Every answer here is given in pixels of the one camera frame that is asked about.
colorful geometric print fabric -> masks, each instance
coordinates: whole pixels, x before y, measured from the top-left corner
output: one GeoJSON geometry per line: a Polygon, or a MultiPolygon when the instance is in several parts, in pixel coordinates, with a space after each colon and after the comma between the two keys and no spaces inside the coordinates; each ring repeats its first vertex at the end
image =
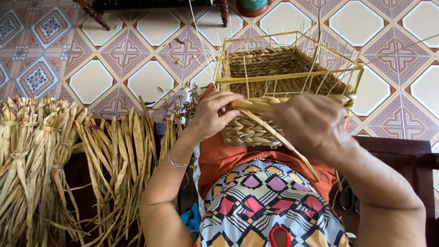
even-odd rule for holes
{"type": "Polygon", "coordinates": [[[252,160],[218,179],[206,200],[196,246],[275,246],[283,230],[287,246],[348,247],[335,211],[310,183],[275,160],[252,160]]]}

tiled floor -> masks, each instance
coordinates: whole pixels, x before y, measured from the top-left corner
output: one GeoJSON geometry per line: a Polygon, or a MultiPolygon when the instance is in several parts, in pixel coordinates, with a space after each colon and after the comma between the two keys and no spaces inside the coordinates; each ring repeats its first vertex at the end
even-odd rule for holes
{"type": "MultiPolygon", "coordinates": [[[[71,0],[4,2],[2,98],[62,97],[110,117],[131,106],[140,109],[142,95],[155,102],[149,106],[157,121],[172,111],[169,102],[187,96],[176,89],[211,81],[216,62],[204,53],[219,54],[220,39],[306,30],[318,21],[320,2],[323,43],[337,48],[347,43],[347,54],[360,53],[359,60],[369,63],[351,133],[429,140],[439,152],[439,37],[418,42],[439,33],[439,0],[275,0],[256,18],[240,17],[231,6],[227,28],[218,8],[194,9],[196,26],[189,9],[114,12],[104,15],[111,31],[71,0]]],[[[439,184],[439,173],[435,180],[439,184]]]]}

blue cloth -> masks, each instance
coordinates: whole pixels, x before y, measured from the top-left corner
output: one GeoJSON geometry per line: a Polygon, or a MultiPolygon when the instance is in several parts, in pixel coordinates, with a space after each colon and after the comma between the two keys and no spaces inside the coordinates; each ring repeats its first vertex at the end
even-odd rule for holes
{"type": "Polygon", "coordinates": [[[198,232],[201,224],[201,215],[200,211],[198,210],[198,203],[194,203],[191,210],[182,213],[180,218],[188,231],[194,230],[198,232]]]}

silver bracelet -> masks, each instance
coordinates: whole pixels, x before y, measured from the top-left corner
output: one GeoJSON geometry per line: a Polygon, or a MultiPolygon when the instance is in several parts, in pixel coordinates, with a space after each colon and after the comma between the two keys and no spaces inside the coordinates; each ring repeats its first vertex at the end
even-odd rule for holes
{"type": "Polygon", "coordinates": [[[174,163],[170,158],[169,158],[169,153],[166,155],[166,157],[168,158],[169,163],[171,163],[171,165],[175,166],[175,167],[186,167],[187,165],[189,165],[189,163],[191,162],[191,160],[189,159],[189,162],[187,162],[186,164],[177,164],[174,163]]]}

woman's left hand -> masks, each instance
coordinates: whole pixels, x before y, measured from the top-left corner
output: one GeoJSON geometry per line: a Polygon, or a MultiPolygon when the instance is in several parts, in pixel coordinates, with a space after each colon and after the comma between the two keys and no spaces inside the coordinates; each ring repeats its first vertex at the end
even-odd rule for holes
{"type": "Polygon", "coordinates": [[[224,107],[234,100],[243,98],[244,96],[230,91],[213,91],[199,102],[195,115],[185,131],[197,142],[215,135],[239,114],[237,110],[226,111],[224,107]]]}

